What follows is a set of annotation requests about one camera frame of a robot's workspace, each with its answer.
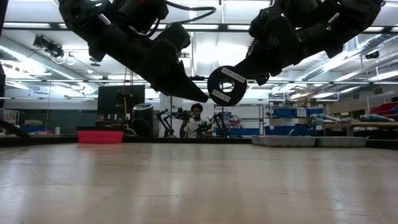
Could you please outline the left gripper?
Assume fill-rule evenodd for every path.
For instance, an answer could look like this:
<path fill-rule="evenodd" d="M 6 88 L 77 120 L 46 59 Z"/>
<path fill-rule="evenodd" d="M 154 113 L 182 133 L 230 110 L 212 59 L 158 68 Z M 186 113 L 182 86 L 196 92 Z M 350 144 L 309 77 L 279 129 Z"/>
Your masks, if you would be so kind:
<path fill-rule="evenodd" d="M 158 42 L 154 45 L 152 39 L 125 32 L 112 24 L 89 23 L 88 34 L 89 55 L 97 61 L 109 55 L 165 95 L 202 103 L 208 101 L 207 95 L 187 76 L 177 56 L 191 44 L 190 34 L 181 23 L 167 24 L 155 38 Z"/>

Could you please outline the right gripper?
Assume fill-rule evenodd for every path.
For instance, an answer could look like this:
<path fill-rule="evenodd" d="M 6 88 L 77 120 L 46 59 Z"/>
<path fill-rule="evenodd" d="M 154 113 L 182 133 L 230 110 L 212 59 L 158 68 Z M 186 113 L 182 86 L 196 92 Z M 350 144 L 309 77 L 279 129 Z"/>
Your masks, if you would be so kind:
<path fill-rule="evenodd" d="M 283 68 L 296 65 L 303 59 L 324 51 L 335 56 L 331 42 L 333 9 L 313 9 L 300 12 L 294 9 L 262 9 L 251 21 L 250 36 L 254 38 L 246 57 L 234 66 L 246 79 L 259 86 Z"/>

